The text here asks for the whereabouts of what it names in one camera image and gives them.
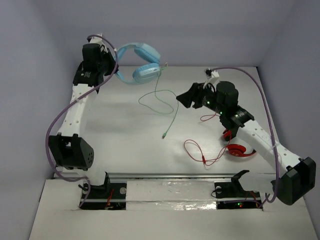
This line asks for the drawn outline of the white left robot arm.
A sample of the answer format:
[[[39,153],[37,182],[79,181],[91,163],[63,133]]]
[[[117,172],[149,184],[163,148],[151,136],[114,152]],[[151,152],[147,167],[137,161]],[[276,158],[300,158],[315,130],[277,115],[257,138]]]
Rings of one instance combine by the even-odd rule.
[[[116,62],[102,42],[83,45],[82,56],[72,82],[71,106],[63,112],[65,118],[57,134],[50,135],[47,143],[57,166],[87,177],[94,192],[106,197],[111,193],[107,173],[94,161],[94,149],[83,135],[100,85],[113,72]]]

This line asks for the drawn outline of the light blue headphones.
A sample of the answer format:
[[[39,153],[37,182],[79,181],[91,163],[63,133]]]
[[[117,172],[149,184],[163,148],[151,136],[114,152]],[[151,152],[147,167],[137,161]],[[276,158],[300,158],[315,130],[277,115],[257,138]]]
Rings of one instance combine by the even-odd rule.
[[[146,61],[147,64],[138,67],[132,73],[132,79],[125,79],[124,75],[118,70],[115,75],[121,82],[127,85],[142,85],[160,76],[162,71],[160,67],[161,55],[155,48],[142,42],[127,43],[117,50],[118,62],[120,62],[125,52],[129,49],[133,49],[134,53]]]

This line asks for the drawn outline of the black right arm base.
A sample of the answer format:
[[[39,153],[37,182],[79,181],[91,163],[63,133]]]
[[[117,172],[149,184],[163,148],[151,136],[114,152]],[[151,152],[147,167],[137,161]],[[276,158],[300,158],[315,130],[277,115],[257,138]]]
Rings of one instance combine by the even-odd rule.
[[[216,200],[218,210],[262,209],[259,192],[246,191],[239,179],[249,170],[242,170],[231,177],[230,181],[215,182],[211,197]]]

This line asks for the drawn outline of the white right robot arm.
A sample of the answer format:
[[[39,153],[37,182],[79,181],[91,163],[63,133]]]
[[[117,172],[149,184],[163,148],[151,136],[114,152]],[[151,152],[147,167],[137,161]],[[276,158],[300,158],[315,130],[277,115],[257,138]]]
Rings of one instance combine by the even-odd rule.
[[[176,97],[185,108],[206,107],[219,114],[219,121],[230,137],[248,144],[275,170],[274,174],[242,170],[231,178],[231,192],[238,197],[249,191],[272,194],[286,205],[293,205],[315,186],[316,162],[301,158],[274,140],[254,116],[238,104],[239,92],[229,81],[193,83]]]

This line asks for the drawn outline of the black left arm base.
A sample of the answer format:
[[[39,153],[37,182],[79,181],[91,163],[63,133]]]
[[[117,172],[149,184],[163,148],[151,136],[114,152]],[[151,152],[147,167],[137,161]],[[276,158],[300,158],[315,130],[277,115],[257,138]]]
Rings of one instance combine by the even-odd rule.
[[[127,184],[114,182],[107,186],[91,186],[89,195],[80,206],[82,210],[125,210]]]

